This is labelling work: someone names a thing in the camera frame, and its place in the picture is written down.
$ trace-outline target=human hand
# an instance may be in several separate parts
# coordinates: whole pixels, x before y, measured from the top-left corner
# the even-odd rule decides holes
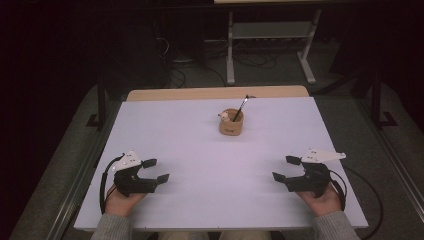
[[[116,189],[114,184],[107,191],[105,213],[127,217],[133,207],[146,195],[147,193],[131,193],[128,197],[125,197]]]
[[[324,194],[315,198],[314,192],[297,192],[300,198],[308,205],[315,216],[320,217],[326,214],[341,211],[339,195],[333,185],[329,183]]]

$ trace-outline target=white table surface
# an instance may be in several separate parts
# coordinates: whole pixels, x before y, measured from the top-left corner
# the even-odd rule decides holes
[[[158,159],[155,167],[141,169],[139,177],[170,173],[169,181],[134,209],[130,217],[136,229],[310,227],[310,210],[284,184],[275,182],[272,172],[301,176],[303,168],[286,163],[285,156],[303,156],[310,147],[335,151],[314,99],[249,99],[241,135],[220,134],[218,113],[238,108],[242,100],[123,103],[74,227],[96,228],[101,174],[112,159],[130,149],[143,160]],[[346,181],[345,212],[352,226],[368,226],[340,161],[326,165]],[[112,182],[109,171],[107,189]]]

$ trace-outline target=wire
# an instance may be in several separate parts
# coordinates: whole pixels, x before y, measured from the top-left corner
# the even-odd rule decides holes
[[[258,56],[262,57],[264,60],[261,63],[257,63],[255,61],[253,61],[252,59],[249,58],[249,54],[247,54],[247,57],[243,57],[242,55],[239,54],[235,54],[233,55],[234,59],[246,66],[251,66],[251,67],[256,67],[256,68],[261,68],[261,69],[273,69],[277,66],[277,59],[284,54],[285,52],[287,52],[291,47],[293,47],[293,45],[297,43],[296,41],[292,41],[290,44],[287,45],[287,47],[278,55],[273,56],[272,54],[268,54],[268,55],[264,55],[264,54],[258,54]],[[258,46],[257,43],[254,43],[253,46],[259,50],[264,50],[262,47]]]
[[[165,38],[156,38],[156,40],[160,40],[160,41],[162,41],[162,42],[165,42],[166,43],[166,47],[165,47],[165,50],[163,51],[163,53],[161,54],[161,55],[159,55],[161,58],[163,57],[165,57],[165,55],[168,53],[168,51],[169,51],[169,42],[168,42],[168,40],[166,40]]]
[[[109,196],[116,190],[116,187],[114,187],[110,192],[107,194],[105,201],[109,198]]]
[[[104,173],[102,174],[102,180],[100,182],[100,197],[99,197],[99,201],[100,201],[100,210],[102,211],[102,214],[105,213],[105,187],[106,187],[106,180],[107,180],[107,172],[109,171],[109,168],[112,166],[113,163],[119,161],[122,157],[124,156],[124,154],[122,154],[122,156],[117,157],[115,159],[113,159],[106,167]]]
[[[218,72],[218,71],[216,71],[215,69],[212,69],[212,68],[210,68],[210,67],[206,67],[206,66],[200,66],[200,65],[192,65],[192,66],[184,66],[184,67],[178,67],[177,69],[187,69],[187,68],[203,68],[203,69],[206,69],[206,70],[209,70],[209,71],[211,71],[211,72],[214,72],[216,75],[218,75],[218,77],[220,78],[220,80],[222,81],[222,83],[223,83],[223,85],[224,85],[224,87],[226,87],[226,82],[225,82],[225,79],[224,79],[224,77]]]
[[[346,182],[343,180],[343,178],[342,178],[342,177],[341,177],[338,173],[336,173],[336,172],[334,172],[334,171],[332,171],[332,170],[330,170],[330,172],[331,172],[331,173],[336,174],[336,175],[337,175],[337,177],[339,177],[339,178],[340,178],[340,180],[342,180],[343,185],[344,185],[344,188],[345,188],[344,196],[345,196],[345,198],[346,198],[346,196],[347,196],[347,186],[346,186]]]
[[[180,73],[181,75],[182,75],[182,78],[179,78],[179,77],[177,77],[172,71],[176,71],[176,72],[178,72],[178,73]],[[176,68],[172,68],[171,69],[171,71],[169,71],[169,74],[170,74],[170,76],[171,76],[171,80],[170,80],[170,83],[173,83],[173,84],[175,84],[176,85],[176,88],[181,88],[181,87],[187,87],[186,86],[186,79],[187,79],[187,77],[186,77],[186,75],[181,71],[181,70],[179,70],[179,69],[176,69]],[[173,80],[173,78],[174,79],[176,79],[176,80],[179,80],[179,81],[181,81],[181,83],[177,83],[177,82],[175,82],[174,80]]]
[[[212,49],[205,53],[206,61],[217,58],[217,57],[224,57],[226,56],[227,50],[228,50],[228,43],[225,39],[220,39],[215,42],[206,42],[205,45],[209,45],[210,47],[217,47],[221,46],[219,49]]]
[[[381,201],[381,198],[378,195],[377,190],[363,176],[361,176],[359,173],[355,172],[354,170],[352,170],[349,167],[346,167],[344,165],[343,165],[343,168],[346,169],[346,170],[348,170],[349,172],[355,174],[360,179],[362,179],[371,188],[371,190],[374,192],[375,196],[377,197],[378,205],[380,207],[380,218],[378,219],[378,223],[375,226],[375,228],[368,235],[366,235],[365,237],[361,238],[362,240],[370,239],[380,229],[381,224],[383,223],[383,218],[384,218],[383,201]]]

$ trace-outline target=gray sleeve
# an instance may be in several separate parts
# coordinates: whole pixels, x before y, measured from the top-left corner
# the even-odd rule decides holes
[[[105,213],[100,218],[92,240],[114,240],[132,238],[132,227],[129,218]]]
[[[316,217],[313,226],[317,240],[359,240],[349,219],[342,211]]]

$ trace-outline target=small wooden cup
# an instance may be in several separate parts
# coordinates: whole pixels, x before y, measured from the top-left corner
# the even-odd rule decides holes
[[[244,114],[240,111],[236,121],[233,122],[234,117],[237,114],[238,109],[229,108],[224,111],[228,111],[230,121],[222,121],[219,123],[219,132],[228,136],[238,136],[243,128]]]

